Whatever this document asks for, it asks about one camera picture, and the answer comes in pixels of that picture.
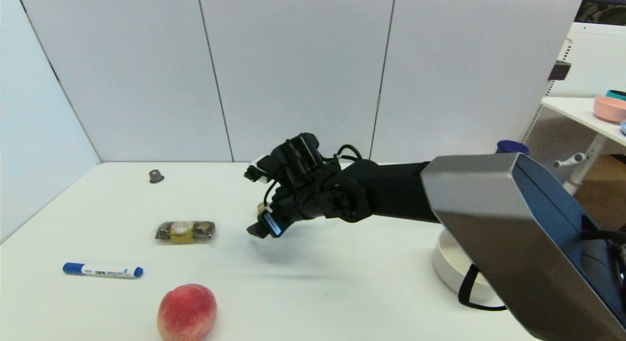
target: black cable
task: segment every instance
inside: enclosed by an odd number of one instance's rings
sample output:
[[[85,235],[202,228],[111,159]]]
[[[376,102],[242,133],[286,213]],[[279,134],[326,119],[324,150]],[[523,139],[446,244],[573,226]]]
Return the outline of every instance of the black cable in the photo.
[[[276,180],[273,181],[272,185],[270,185],[270,187],[268,188],[268,191],[266,192],[266,196],[263,197],[263,205],[265,207],[268,207],[268,196],[270,195],[270,192],[272,191],[272,188],[276,185]]]
[[[352,161],[362,160],[362,159],[357,159],[354,156],[350,156],[350,155],[342,155],[341,158],[346,159],[346,160],[352,160]]]
[[[624,232],[624,227],[620,228],[619,231],[606,231],[601,229],[585,230],[581,232],[581,239],[603,239],[611,242],[611,245],[608,247],[608,252],[611,254],[612,258],[617,261],[617,281],[622,286],[620,290],[620,298],[622,299],[622,305],[626,307],[626,278],[622,277],[622,274],[626,274],[626,259],[624,257],[626,232]]]
[[[350,149],[351,151],[353,151],[353,152],[354,152],[354,155],[356,155],[356,157],[358,158],[358,160],[362,160],[362,159],[363,159],[363,156],[361,156],[361,155],[360,155],[360,152],[358,152],[358,150],[357,150],[354,146],[352,146],[352,145],[350,145],[350,144],[344,144],[344,145],[342,145],[342,146],[339,148],[339,150],[337,151],[337,155],[341,155],[341,152],[342,152],[342,151],[344,151],[345,149]]]
[[[342,159],[346,159],[346,160],[351,160],[351,161],[356,161],[356,160],[362,160],[363,156],[360,155],[360,152],[358,152],[358,150],[356,149],[356,147],[354,147],[353,145],[350,144],[344,144],[342,145],[339,150],[337,151],[337,154],[333,155],[332,158],[325,158],[322,156],[322,160],[328,162],[328,161],[333,161],[337,158],[337,156],[341,155],[341,152],[346,150],[346,149],[350,149],[351,151],[354,152],[354,155],[356,155],[356,158],[354,156],[349,156],[349,155],[342,155],[341,158]]]

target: black strap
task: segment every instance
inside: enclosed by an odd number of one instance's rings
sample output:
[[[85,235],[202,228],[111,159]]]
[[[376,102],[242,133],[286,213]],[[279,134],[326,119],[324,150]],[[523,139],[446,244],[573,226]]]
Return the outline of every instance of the black strap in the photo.
[[[581,239],[606,239],[620,246],[626,245],[626,233],[622,231],[606,231],[603,229],[582,231]]]
[[[479,309],[479,310],[488,310],[490,312],[500,312],[502,310],[507,310],[507,306],[502,307],[487,307],[485,305],[479,305],[476,303],[471,303],[470,295],[472,287],[474,287],[474,282],[476,282],[476,277],[478,276],[478,267],[474,264],[469,266],[468,273],[465,275],[463,279],[463,283],[461,283],[461,288],[459,289],[459,302],[466,307]]]

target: blue cup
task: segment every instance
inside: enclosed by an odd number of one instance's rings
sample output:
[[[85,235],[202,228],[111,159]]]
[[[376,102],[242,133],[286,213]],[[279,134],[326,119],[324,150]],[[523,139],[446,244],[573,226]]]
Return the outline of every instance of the blue cup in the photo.
[[[496,153],[503,152],[521,152],[522,154],[530,155],[530,149],[528,149],[526,145],[512,140],[501,140],[498,142],[498,149],[496,149]]]
[[[626,101],[626,92],[624,91],[607,91],[606,96]]]

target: plastic food package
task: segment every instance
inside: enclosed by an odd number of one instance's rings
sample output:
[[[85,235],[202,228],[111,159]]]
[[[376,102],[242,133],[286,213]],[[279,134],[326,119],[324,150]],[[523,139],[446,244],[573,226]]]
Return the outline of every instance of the plastic food package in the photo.
[[[155,238],[168,243],[206,242],[215,233],[212,221],[166,221],[156,229]]]

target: red peach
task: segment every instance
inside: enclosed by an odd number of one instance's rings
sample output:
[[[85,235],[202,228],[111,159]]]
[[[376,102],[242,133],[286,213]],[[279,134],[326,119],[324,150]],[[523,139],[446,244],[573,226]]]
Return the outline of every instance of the red peach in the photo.
[[[201,341],[213,328],[216,316],[213,292],[192,283],[163,297],[156,325],[163,341]]]

